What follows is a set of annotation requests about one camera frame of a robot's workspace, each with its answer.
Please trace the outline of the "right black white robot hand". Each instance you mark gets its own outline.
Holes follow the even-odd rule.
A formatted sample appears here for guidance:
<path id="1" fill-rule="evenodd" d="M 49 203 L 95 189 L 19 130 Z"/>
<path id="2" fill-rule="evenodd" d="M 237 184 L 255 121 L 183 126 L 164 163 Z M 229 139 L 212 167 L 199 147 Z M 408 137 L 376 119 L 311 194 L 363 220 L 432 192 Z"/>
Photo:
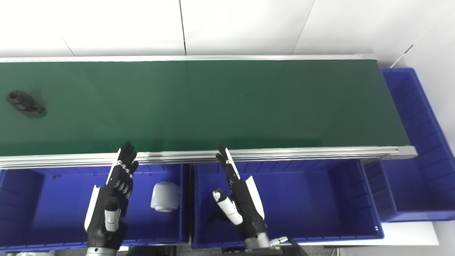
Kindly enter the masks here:
<path id="1" fill-rule="evenodd" d="M 243 180 L 229 149 L 218 144 L 215 157 L 224 168 L 226 181 L 232 194 L 228 196 L 222 188 L 212 191 L 219 210 L 235 225 L 247 249 L 270 246 L 264 210 L 260 195 L 252 176 Z"/>

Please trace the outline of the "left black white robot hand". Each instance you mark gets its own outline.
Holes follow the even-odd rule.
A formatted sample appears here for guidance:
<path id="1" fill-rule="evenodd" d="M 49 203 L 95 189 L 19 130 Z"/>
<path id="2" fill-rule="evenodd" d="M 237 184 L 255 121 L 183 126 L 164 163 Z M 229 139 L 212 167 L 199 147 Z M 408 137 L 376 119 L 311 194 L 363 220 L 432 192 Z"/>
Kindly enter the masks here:
<path id="1" fill-rule="evenodd" d="M 133 175 L 139 166 L 137 154 L 126 141 L 117 151 L 104 186 L 93 187 L 84 221 L 88 256 L 115 256 L 124 241 Z"/>

